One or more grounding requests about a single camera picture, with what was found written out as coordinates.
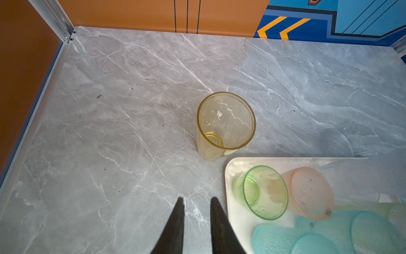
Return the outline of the pink small glass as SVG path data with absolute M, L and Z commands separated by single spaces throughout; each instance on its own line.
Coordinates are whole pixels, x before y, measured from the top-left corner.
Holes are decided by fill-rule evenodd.
M 288 211 L 314 221 L 326 220 L 333 214 L 333 190 L 320 172 L 299 167 L 281 176 L 288 189 Z

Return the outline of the right aluminium corner post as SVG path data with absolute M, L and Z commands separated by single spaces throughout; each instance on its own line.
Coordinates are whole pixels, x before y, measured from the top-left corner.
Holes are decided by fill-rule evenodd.
M 406 55 L 406 37 L 403 37 L 396 41 L 391 47 L 396 51 L 396 53 L 403 57 Z

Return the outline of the green small glass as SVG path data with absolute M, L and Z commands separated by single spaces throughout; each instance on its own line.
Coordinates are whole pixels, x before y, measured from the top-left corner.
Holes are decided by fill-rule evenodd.
M 289 203 L 287 185 L 282 176 L 264 165 L 240 174 L 233 183 L 232 192 L 242 207 L 267 221 L 282 217 Z

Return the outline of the aluminium corner post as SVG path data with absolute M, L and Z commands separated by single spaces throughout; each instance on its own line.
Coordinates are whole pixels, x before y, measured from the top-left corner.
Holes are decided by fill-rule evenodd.
M 74 25 L 57 0 L 29 0 L 61 41 L 69 41 Z
M 391 47 L 396 51 L 396 53 L 403 57 L 406 55 L 406 37 L 403 37 L 396 41 Z

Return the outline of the teal tall cup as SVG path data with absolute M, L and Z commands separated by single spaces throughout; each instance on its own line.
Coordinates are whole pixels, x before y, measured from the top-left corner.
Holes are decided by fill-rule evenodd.
M 296 228 L 331 240 L 343 254 L 404 254 L 406 239 L 385 217 L 370 211 L 336 211 L 324 221 L 300 217 Z
M 326 237 L 306 230 L 263 224 L 252 235 L 256 254 L 339 254 Z

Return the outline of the white rectangular tray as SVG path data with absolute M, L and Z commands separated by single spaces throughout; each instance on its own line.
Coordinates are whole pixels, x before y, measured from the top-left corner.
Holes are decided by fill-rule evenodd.
M 227 200 L 227 215 L 229 222 L 245 252 L 255 254 L 252 248 L 252 235 L 255 229 L 263 224 L 279 225 L 296 228 L 296 222 L 301 216 L 285 212 L 277 220 L 267 221 L 242 207 L 232 192 L 234 181 L 240 174 L 258 165 L 269 166 L 279 173 L 284 173 L 299 167 L 317 168 L 333 163 L 334 158 L 285 158 L 285 157 L 237 157 L 232 159 L 225 168 L 225 186 Z M 396 196 L 382 195 L 379 203 L 400 203 Z

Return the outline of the light green tall cup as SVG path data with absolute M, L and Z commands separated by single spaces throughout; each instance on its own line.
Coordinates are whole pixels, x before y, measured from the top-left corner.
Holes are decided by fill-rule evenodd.
M 338 204 L 338 211 L 371 211 L 380 214 L 394 224 L 399 231 L 406 230 L 406 205 L 404 203 L 377 203 L 370 207 L 350 204 Z

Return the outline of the yellow tall plastic cup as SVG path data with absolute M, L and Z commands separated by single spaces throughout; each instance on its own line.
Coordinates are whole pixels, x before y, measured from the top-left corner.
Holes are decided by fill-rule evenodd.
M 207 161 L 216 161 L 245 147 L 255 131 L 255 114 L 238 95 L 213 93 L 198 108 L 197 150 Z

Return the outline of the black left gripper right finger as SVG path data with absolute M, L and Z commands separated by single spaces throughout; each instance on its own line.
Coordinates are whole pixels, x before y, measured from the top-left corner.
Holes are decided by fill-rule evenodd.
M 214 254 L 246 254 L 216 197 L 210 202 L 210 230 Z

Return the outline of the clear small glass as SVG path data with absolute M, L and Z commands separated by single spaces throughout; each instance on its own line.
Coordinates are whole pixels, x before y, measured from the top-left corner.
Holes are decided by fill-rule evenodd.
M 339 201 L 377 203 L 380 195 L 406 196 L 406 160 L 397 156 L 343 159 L 318 168 Z

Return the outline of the left aluminium corner post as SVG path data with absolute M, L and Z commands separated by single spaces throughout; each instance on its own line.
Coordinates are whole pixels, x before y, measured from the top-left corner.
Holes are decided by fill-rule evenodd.
M 61 41 L 69 41 L 74 25 L 57 0 L 29 0 Z

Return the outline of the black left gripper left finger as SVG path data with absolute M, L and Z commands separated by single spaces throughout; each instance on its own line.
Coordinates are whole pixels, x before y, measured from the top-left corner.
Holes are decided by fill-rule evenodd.
M 185 205 L 179 197 L 164 227 L 164 230 L 151 251 L 152 254 L 181 254 L 184 245 Z

